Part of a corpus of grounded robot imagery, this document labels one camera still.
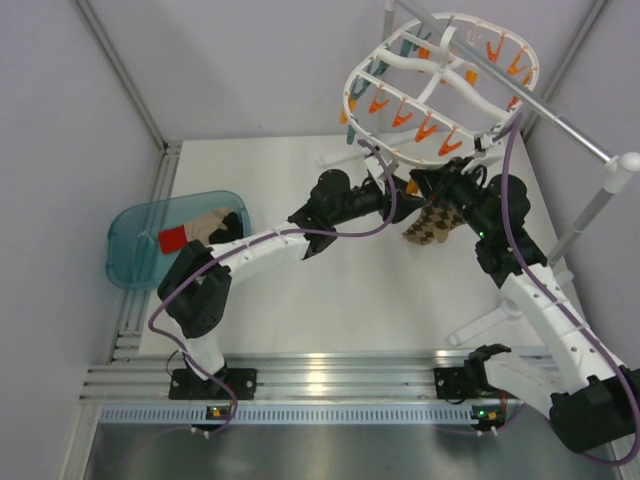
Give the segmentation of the orange clip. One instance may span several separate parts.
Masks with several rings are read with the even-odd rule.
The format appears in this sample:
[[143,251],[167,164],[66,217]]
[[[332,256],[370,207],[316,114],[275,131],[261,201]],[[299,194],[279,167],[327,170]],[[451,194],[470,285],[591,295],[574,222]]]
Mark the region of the orange clip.
[[410,195],[417,195],[417,196],[420,195],[419,186],[413,178],[410,178],[408,180],[405,191],[407,194],[410,194]]

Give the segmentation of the brown argyle sock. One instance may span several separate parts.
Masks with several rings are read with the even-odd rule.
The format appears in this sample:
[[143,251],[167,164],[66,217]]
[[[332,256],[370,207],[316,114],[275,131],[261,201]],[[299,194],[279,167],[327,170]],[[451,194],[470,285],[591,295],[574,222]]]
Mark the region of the brown argyle sock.
[[416,245],[444,243],[454,229],[465,224],[466,221],[454,208],[427,205],[420,211],[418,219],[403,233],[403,237]]

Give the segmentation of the white round clip hanger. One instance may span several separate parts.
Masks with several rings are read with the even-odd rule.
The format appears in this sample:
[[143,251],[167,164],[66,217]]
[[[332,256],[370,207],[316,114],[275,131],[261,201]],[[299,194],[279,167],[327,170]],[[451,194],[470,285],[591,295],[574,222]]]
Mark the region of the white round clip hanger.
[[[517,84],[531,81],[531,56],[522,53],[520,46],[512,39],[504,38],[495,31],[475,29],[458,17],[450,25],[462,39],[469,39],[482,56],[489,49],[493,50],[499,69],[511,73]],[[449,57],[439,53],[436,48],[443,45],[441,35],[431,33],[415,19],[395,31],[402,28],[426,40],[428,45],[419,47],[398,37],[388,47],[394,55],[410,60],[430,60],[436,65],[451,65],[454,58],[461,54],[455,47],[450,48]],[[384,80],[397,89],[402,97],[376,85],[364,88],[365,82],[361,78],[351,86],[353,97],[349,100],[349,108],[358,126],[385,143],[394,134],[409,135],[407,142],[395,145],[391,152],[361,135],[356,135],[352,142],[347,140],[343,88],[340,121],[347,127],[347,143],[365,139],[394,160],[424,169],[437,169],[455,157],[470,157],[472,165],[485,166],[501,160],[503,157],[475,159],[474,135],[491,131],[497,134],[495,140],[502,139],[498,136],[499,131],[510,123],[523,103],[518,104],[513,93],[502,88],[481,70],[473,71],[470,66],[462,64],[455,72],[461,77],[458,84],[451,80],[435,80],[433,74],[423,67],[389,65]]]

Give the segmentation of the beige sock with red cuff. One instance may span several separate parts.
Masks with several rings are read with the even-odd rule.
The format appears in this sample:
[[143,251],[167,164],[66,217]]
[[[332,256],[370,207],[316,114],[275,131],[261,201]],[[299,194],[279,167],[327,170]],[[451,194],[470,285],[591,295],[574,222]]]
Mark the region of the beige sock with red cuff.
[[158,243],[163,254],[169,254],[181,250],[190,241],[198,240],[208,244],[212,233],[222,228],[226,230],[224,219],[233,212],[229,207],[210,210],[188,220],[182,225],[162,230],[158,233]]

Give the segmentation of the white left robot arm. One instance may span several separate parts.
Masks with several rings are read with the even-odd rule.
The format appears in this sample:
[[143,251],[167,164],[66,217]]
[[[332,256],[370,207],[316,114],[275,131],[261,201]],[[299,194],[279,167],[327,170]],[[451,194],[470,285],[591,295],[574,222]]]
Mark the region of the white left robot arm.
[[157,289],[165,311],[178,325],[191,384],[205,397],[225,388],[226,361],[215,334],[229,292],[241,282],[279,265],[303,261],[326,250],[336,227],[378,213],[397,224],[425,204],[406,192],[407,182],[392,176],[379,184],[366,178],[351,186],[348,175],[331,169],[320,175],[307,202],[273,230],[228,243],[190,241]]

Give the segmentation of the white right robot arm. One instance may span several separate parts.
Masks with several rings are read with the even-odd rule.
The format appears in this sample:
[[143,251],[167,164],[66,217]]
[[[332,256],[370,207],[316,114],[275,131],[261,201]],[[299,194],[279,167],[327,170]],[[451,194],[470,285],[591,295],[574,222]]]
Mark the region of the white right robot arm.
[[639,435],[639,373],[610,352],[563,293],[547,259],[524,227],[527,187],[511,174],[486,184],[456,158],[437,170],[413,169],[411,179],[437,207],[450,207],[478,235],[478,263],[521,311],[554,360],[558,375],[495,344],[473,351],[466,382],[478,396],[505,391],[536,410],[570,451],[585,453]]

